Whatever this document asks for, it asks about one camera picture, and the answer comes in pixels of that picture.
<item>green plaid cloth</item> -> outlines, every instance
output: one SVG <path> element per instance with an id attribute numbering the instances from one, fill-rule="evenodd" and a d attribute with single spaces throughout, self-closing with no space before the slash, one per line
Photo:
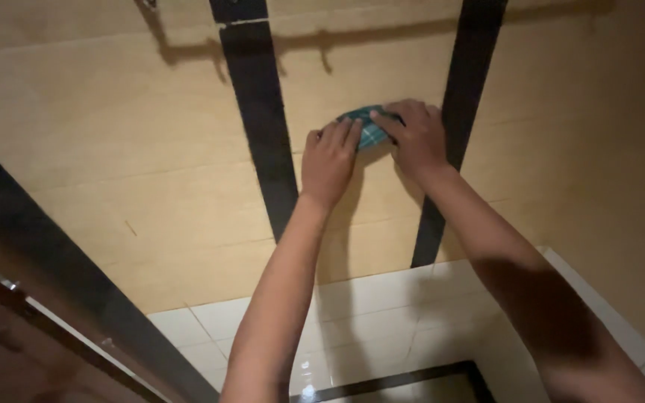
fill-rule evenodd
<path id="1" fill-rule="evenodd" d="M 387 138 L 387 133 L 385 133 L 384 130 L 382 130 L 379 126 L 372 122 L 372 119 L 370 118 L 370 112 L 372 112 L 373 110 L 377 110 L 381 115 L 389 116 L 390 118 L 397 119 L 398 121 L 400 120 L 399 116 L 385 112 L 382 109 L 382 105 L 361 107 L 360 109 L 355 109 L 342 114 L 339 118 L 337 118 L 338 122 L 343 120 L 345 117 L 353 120 L 357 118 L 362 119 L 363 133 L 358 144 L 358 151 L 372 147 L 375 144 L 379 144 L 382 140 Z"/>

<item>hand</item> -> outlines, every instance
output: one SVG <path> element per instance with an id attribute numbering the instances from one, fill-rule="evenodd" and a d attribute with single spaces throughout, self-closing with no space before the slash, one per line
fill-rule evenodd
<path id="1" fill-rule="evenodd" d="M 345 118 L 311 131 L 302 154 L 302 192 L 329 213 L 340 201 L 353 175 L 355 150 L 360 142 L 362 121 Z"/>
<path id="2" fill-rule="evenodd" d="M 439 108 L 417 100 L 402 100 L 385 105 L 385 111 L 400 115 L 404 125 L 375 111 L 370 117 L 397 144 L 397 155 L 393 157 L 402 172 L 427 192 L 437 174 L 451 167 Z"/>

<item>forearm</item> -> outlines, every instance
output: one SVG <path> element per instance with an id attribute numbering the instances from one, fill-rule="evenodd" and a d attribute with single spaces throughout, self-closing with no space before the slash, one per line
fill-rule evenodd
<path id="1" fill-rule="evenodd" d="M 640 371 L 533 245 L 452 167 L 435 177 L 429 196 L 529 348 L 552 398 L 645 401 Z"/>
<path id="2" fill-rule="evenodd" d="M 240 396 L 246 392 L 254 394 L 251 399 L 264 401 L 259 388 L 251 387 L 251 380 L 264 384 L 271 401 L 283 393 L 282 389 L 287 396 L 292 360 L 312 297 L 315 263 L 326 219 L 324 208 L 305 196 L 298 199 L 236 334 L 224 396 L 238 397 L 230 396 L 226 401 L 252 401 Z"/>

